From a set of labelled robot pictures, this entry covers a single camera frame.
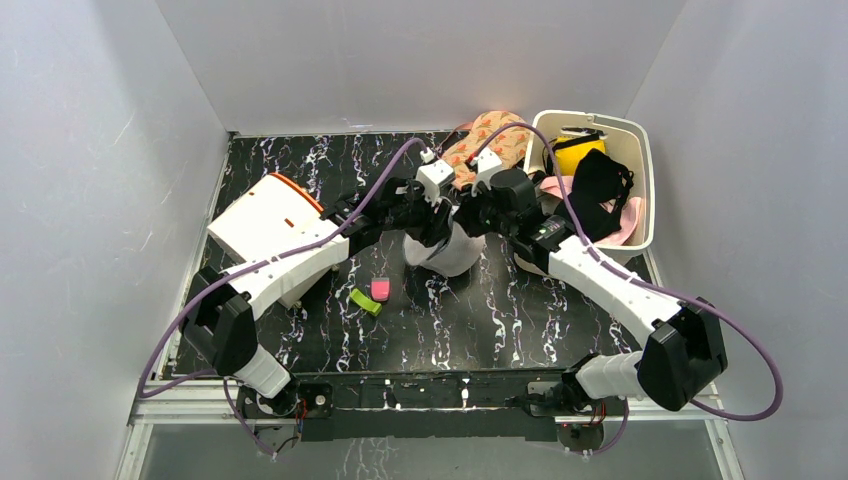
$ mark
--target yellow object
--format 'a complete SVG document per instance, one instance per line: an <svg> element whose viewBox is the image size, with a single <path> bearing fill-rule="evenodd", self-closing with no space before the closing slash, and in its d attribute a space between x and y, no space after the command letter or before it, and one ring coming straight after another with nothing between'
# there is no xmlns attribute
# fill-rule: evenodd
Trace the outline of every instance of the yellow object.
<svg viewBox="0 0 848 480"><path fill-rule="evenodd" d="M583 160L583 157L585 157L586 154L593 148L600 150L601 153L607 153L606 144L604 144L604 141L601 139L557 149L558 144L572 140L575 140L575 137L557 137L552 145L554 148L554 155L557 157L557 163L559 163L559 169L563 175L573 176L574 172L577 171L577 164L580 163L580 160Z"/></svg>
<svg viewBox="0 0 848 480"><path fill-rule="evenodd" d="M383 310L382 305L371 300L368 295L360 292L358 288L354 288L350 291L350 299L353 300L353 303L359 305L363 310L375 317L380 314L381 310Z"/></svg>

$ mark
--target black cloth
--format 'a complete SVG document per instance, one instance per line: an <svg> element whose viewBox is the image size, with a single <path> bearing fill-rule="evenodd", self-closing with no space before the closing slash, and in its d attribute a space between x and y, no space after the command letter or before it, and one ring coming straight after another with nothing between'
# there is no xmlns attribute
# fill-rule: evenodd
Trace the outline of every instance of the black cloth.
<svg viewBox="0 0 848 480"><path fill-rule="evenodd" d="M577 164L568 201L590 240L621 230L621 210L631 188L633 172L600 150L593 148ZM613 209L607 212L601 204L611 201Z"/></svg>

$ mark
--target wire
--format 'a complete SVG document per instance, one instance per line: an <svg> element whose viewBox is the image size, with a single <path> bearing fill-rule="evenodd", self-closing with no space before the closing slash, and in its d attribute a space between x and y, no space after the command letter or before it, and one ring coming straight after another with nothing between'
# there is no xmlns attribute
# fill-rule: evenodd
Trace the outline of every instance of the wire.
<svg viewBox="0 0 848 480"><path fill-rule="evenodd" d="M411 147L412 145L414 145L416 143L418 145L420 145L421 148L424 151L429 150L429 147L427 146L427 144L424 143L424 141L421 140L420 138L410 138L403 145L401 145L401 147L398 149L398 151L395 153L395 155L389 161L388 165L386 165L386 168L383 169L383 171L380 173L380 176L377 178L377 181L374 183L374 185L371 187L371 189L368 190L368 193L365 195L365 198L363 198L362 202L360 202L360 204L353 210L353 213L351 213L350 216L344 222L342 222L341 225L339 225L339 228L335 229L327 237L322 238L321 240L318 240L317 242L310 243L308 245L303 245L301 247L297 247L297 248L294 248L292 250L289 250L287 252L283 252L283 253L277 255L275 261L279 261L279 260L282 260L284 258L290 257L292 255L297 255L299 253L307 252L307 251L312 250L314 248L323 247L324 245L329 243L330 240L335 238L336 235L345 231L353 223L353 221L356 220L356 217L358 217L362 213L362 211L365 209L365 207L368 205L368 203L371 201L371 199L374 198L374 195L377 194L377 190L379 190L379 188L383 185L383 183L385 183L386 179L389 177L389 174L394 169L395 165L398 163L398 161L401 159L401 157L403 157L403 154L406 153L407 150L409 150L409 147ZM144 369L141 372L141 377L139 377L139 379L138 379L138 385L136 385L136 396L138 398L149 398L149 397L152 397L153 395L158 395L158 394L164 392L165 390L168 390L169 388L172 388L176 385L179 385L180 383L185 382L187 380L197 378L201 375L204 375L205 374L204 372L207 372L207 370L203 370L203 371L200 371L200 372L194 372L194 373L191 373L191 374L187 375L186 377L183 377L179 380L175 380L175 381L173 381L173 382L171 382L167 385L163 385L162 387L159 387L152 392L145 392L144 391L144 386L147 383L147 378L150 376L150 372L153 370L153 365L156 363L156 359L159 358L159 354L165 348L165 344L168 342L168 339L171 337L171 335L174 334L174 332L177 330L177 328L182 324L183 320L186 319L186 316L188 315L188 313L191 312L192 310L194 310L195 307L197 307L200 304L200 302L203 301L204 298L206 298L207 295L209 295L210 293L217 290L220 286L225 285L225 284L229 283L230 281L232 281L232 280L234 280L238 277L241 277L242 275L246 275L248 273L255 272L255 271L259 270L260 268L269 265L269 263L270 263L269 260L263 260L259 263L256 263L256 264L253 264L253 265L248 265L241 270L238 270L238 271L235 271L235 272L230 273L228 275L225 275L225 276L221 277L220 279L218 279L213 284L204 288L199 294L197 294L194 298L192 298L191 300L188 301L186 306L183 307L183 309L180 310L180 313L177 314L177 317L174 318L174 320L171 322L170 325L168 325L168 328L165 330L165 333L162 335L162 338L159 339L159 342L156 344L156 347L154 347L153 353L150 354L150 358L147 360L147 364L144 366Z"/></svg>
<svg viewBox="0 0 848 480"><path fill-rule="evenodd" d="M274 452L274 453L280 453L280 450L282 450L283 448L285 448L286 444L288 444L288 443L289 443L289 442L291 442L291 441L295 441L295 443L297 443L297 442L296 442L296 440L297 440L298 438L300 438L300 437L298 437L297 435L295 435L295 436L293 436L293 437L289 437L289 438L287 438L287 439L286 439L283 443L281 443L281 444L280 444L280 446L279 446L279 447L277 447L277 451L276 451L276 452Z"/></svg>
<svg viewBox="0 0 848 480"><path fill-rule="evenodd" d="M610 443L604 445L603 447L597 450L589 450L590 455L597 455L599 453L604 453L615 446L619 440L621 440L621 436L624 435L624 428L627 427L627 419L630 418L630 404L627 403L627 398L624 398L624 415L621 417L621 426L618 427L618 431L615 432L615 436L612 437Z"/></svg>
<svg viewBox="0 0 848 480"><path fill-rule="evenodd" d="M556 155L553 152L553 148L551 147L550 143L548 143L548 141L545 139L545 136L542 134L542 132L539 131L539 129L537 129L536 127L529 125L527 123L523 123L523 122L508 123L508 124L498 128L497 130L495 130L491 135L489 135L489 138L487 138L486 141L483 142L477 148L477 150L473 154L473 157L476 157L477 155L479 155L480 152L482 152L483 149L486 148L486 146L488 146L489 143L492 140L497 138L497 136L500 135L501 132L503 132L504 130L507 130L509 128L513 128L513 127L523 127L523 128L530 130L534 134L536 134L536 136L539 137L539 140L542 142L542 144L547 149L548 156L550 158L556 158ZM650 284L650 283L645 282L644 280L641 280L639 278L632 278L631 279L631 276L628 275L627 273L622 272L619 268L611 265L606 260L602 260L600 253L595 248L595 246L592 244L592 241L589 240L589 238L586 236L586 233L583 231L583 226L580 225L580 220L577 218L577 214L574 212L574 208L571 206L571 202L568 200L568 195L567 195L566 190L565 190L565 184L563 183L563 179L562 179L562 172L560 171L560 168L559 168L559 162L551 162L551 163L554 165L554 172L555 172L556 177L557 177L557 182L559 183L559 188L562 191L562 201L565 204L565 208L568 210L568 215L571 217L571 221L574 223L574 228L575 228L575 230L577 230L577 235L578 235L578 237L580 237L580 241L583 243L583 245L586 246L586 249L589 252L589 255L593 259L595 259L596 262L601 264L601 266L603 266L607 271L613 273L615 276L617 276L617 277L619 277L623 280L629 280L634 285L640 286L640 287L642 287L646 290L650 290L650 291L653 291L653 292L656 292L656 293L661 293L663 295L668 295L668 296L674 297L678 300L682 300L682 301L684 301L684 302L686 302L690 305L693 305L693 306L698 307L700 309L706 310L708 313L715 315L716 317L720 318L730 328L736 330L736 332L739 333L739 335L741 335L745 340L747 340L748 343L750 343L751 346L754 347L754 349L757 351L757 353L759 353L760 356L763 357L763 360L766 362L766 365L768 366L769 371L771 372L772 378L774 379L774 398L772 399L771 405L769 405L765 410L758 412L758 413L754 413L754 414L728 413L728 412L710 407L708 405L704 405L703 403L701 403L697 400L694 400L694 399L691 400L691 403L693 405L699 407L700 409L702 409L702 410L704 410L708 413L711 413L713 415L716 415L718 417L726 418L728 420L736 420L736 421L739 421L739 422L753 422L753 421L757 421L757 420L763 420L763 419L766 419L766 418L774 415L774 412L776 412L777 409L780 408L780 404L783 403L783 378L780 375L780 371L777 368L777 364L775 363L774 358L772 358L772 356L768 353L768 351L766 351L765 345L760 343L760 341L757 340L746 328L744 328L742 325L740 325L735 320L730 318L729 315L718 310L717 308L713 307L712 305L710 305L706 302L703 302L701 300L698 300L697 298L693 298L691 296L684 295L682 293L677 293L674 290L670 290L668 288L664 288L664 287L660 287L660 286L657 286L657 285Z"/></svg>
<svg viewBox="0 0 848 480"><path fill-rule="evenodd" d="M168 382L168 383L166 383L165 385L162 385L159 388L155 388L153 390L148 390L146 392L142 391L141 393L138 394L138 398L155 397L156 395L159 395L160 393L164 392L165 390L169 390L171 388L174 388L174 387L176 387L177 385L179 385L183 382L187 382L189 380L194 380L198 377L205 377L205 376L210 376L210 375L217 375L214 368L207 368L206 370L199 370L197 372L192 372L192 373L189 373L188 375L186 375L184 377L180 377L176 380Z"/></svg>
<svg viewBox="0 0 848 480"><path fill-rule="evenodd" d="M224 396L227 397L227 403L230 405L230 409L233 411L233 416L236 417L236 420L239 421L241 426L250 435L250 438L253 439L253 442L256 443L256 446L259 447L260 450L267 453L271 456L271 458L277 458L277 451L273 448L269 447L265 442L263 442L256 432L250 428L250 425L247 424L247 420L239 413L238 408L236 408L236 404L233 403L233 398L230 396L230 385L229 385L229 377L224 377Z"/></svg>

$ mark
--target pink cloth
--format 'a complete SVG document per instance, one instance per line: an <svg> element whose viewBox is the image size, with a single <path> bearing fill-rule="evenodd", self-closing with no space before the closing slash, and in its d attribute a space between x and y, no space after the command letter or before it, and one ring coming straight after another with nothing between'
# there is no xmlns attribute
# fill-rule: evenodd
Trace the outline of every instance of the pink cloth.
<svg viewBox="0 0 848 480"><path fill-rule="evenodd" d="M565 185L566 195L571 193L571 184L574 182L574 177L562 177L562 183ZM551 194L557 198L562 198L562 192L559 189L559 182L556 177L548 177L542 180L540 188L543 192ZM606 211L612 211L612 205L609 203L601 204ZM642 211L642 197L630 197L624 208L621 209L621 230L602 238L595 242L595 245L624 245L624 242L633 235L636 231L636 224L639 223L639 213Z"/></svg>

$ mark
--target green block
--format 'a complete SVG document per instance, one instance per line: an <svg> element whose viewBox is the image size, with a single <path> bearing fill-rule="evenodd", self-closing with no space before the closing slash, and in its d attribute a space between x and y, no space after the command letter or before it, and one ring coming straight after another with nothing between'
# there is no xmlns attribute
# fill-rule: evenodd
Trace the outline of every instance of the green block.
<svg viewBox="0 0 848 480"><path fill-rule="evenodd" d="M350 299L353 300L353 303L359 305L363 310L374 315L375 317L380 314L380 310L383 309L383 306L379 303L371 300L368 295L360 292L358 288L354 288L350 291Z"/></svg>

